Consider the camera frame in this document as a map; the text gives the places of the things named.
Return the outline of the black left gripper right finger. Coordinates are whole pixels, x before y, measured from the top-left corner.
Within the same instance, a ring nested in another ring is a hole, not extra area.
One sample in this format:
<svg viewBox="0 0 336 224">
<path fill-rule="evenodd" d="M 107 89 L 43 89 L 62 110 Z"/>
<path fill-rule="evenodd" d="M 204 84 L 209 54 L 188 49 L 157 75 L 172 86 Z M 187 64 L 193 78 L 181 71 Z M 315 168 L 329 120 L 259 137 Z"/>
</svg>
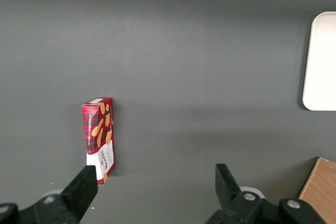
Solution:
<svg viewBox="0 0 336 224">
<path fill-rule="evenodd" d="M 226 164 L 215 168 L 215 190 L 221 209 L 207 223 L 278 223 L 277 207 L 252 191 L 242 191 Z"/>
</svg>

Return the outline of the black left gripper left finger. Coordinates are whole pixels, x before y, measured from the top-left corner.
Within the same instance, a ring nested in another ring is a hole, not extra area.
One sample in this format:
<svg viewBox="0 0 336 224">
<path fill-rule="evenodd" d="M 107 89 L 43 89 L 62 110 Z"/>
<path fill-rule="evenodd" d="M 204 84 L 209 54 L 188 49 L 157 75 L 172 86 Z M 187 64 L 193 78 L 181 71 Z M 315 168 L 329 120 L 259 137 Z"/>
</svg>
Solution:
<svg viewBox="0 0 336 224">
<path fill-rule="evenodd" d="M 19 223 L 79 223 L 98 192 L 96 167 L 85 166 L 58 194 L 19 211 Z"/>
</svg>

